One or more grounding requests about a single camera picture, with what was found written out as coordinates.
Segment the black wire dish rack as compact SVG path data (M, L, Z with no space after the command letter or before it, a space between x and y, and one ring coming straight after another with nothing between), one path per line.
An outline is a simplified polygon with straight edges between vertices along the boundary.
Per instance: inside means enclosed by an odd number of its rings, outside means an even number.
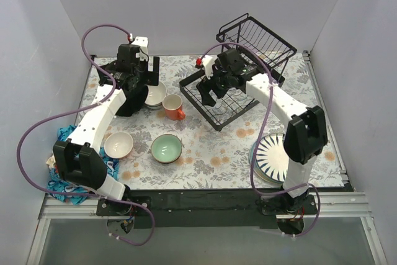
M216 40L221 43L221 53L211 63L213 77L208 78L203 64L197 63L197 72L181 80L179 87L205 120L220 131L258 105L245 93L243 84L269 70L282 85L284 69L297 50L249 14L220 27Z

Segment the orange ceramic mug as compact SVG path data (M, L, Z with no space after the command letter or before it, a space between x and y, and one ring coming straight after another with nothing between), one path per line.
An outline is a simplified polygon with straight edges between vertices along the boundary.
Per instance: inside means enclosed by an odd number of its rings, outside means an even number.
M184 120L185 113L182 109L182 98L177 94L168 94L163 99L163 107L167 117L171 120Z

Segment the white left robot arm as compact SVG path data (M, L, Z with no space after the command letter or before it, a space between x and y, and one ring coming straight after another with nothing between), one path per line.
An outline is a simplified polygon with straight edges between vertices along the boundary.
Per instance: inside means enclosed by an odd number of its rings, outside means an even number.
M53 147L60 178L104 197L118 215L131 211L125 185L107 173L100 157L104 134L115 116L129 117L139 111L149 86L159 84L159 57L148 56L148 39L137 37L118 48L117 59L99 68L99 86L89 109L65 141Z

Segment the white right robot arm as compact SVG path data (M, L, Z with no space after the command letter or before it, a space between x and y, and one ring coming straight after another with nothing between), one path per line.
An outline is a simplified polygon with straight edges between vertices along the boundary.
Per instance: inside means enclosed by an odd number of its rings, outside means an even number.
M222 98L229 89L239 89L259 101L284 125L283 150L288 156L288 169L277 195L286 213L296 213L308 195L313 164L328 143L326 118L320 106L309 107L282 90L269 67L253 51L240 45L211 56L205 53L196 61L204 71L197 89L202 105L214 106L210 95Z

